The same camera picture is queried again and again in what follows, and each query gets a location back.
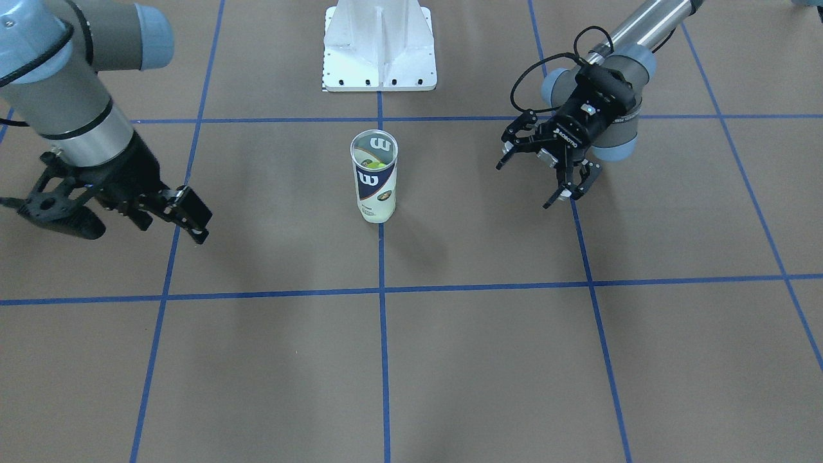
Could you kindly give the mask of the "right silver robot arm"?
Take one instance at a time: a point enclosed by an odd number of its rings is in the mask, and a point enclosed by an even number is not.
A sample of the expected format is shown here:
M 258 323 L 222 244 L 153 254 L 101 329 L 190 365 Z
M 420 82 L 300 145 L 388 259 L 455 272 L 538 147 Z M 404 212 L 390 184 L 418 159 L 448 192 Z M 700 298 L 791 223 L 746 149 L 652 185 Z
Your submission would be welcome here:
M 39 228 L 82 239 L 105 234 L 92 199 L 146 230 L 154 217 L 200 244 L 212 212 L 188 186 L 161 180 L 155 155 L 100 80 L 101 71 L 159 69 L 174 33 L 153 6 L 116 1 L 3 1 L 2 97 L 47 141 L 44 172 L 3 207 Z

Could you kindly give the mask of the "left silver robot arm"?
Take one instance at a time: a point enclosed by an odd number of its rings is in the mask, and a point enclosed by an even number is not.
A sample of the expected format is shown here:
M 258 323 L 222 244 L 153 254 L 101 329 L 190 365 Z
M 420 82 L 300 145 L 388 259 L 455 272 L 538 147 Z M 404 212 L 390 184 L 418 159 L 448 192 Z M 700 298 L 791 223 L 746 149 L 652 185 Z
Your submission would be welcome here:
M 696 13 L 700 1 L 647 1 L 586 53 L 554 55 L 574 67 L 547 73 L 537 109 L 518 109 L 502 134 L 502 169 L 517 153 L 533 153 L 556 172 L 557 188 L 545 202 L 585 196 L 602 172 L 601 162 L 620 161 L 634 152 L 643 90 L 656 73 L 656 50 L 677 26 Z

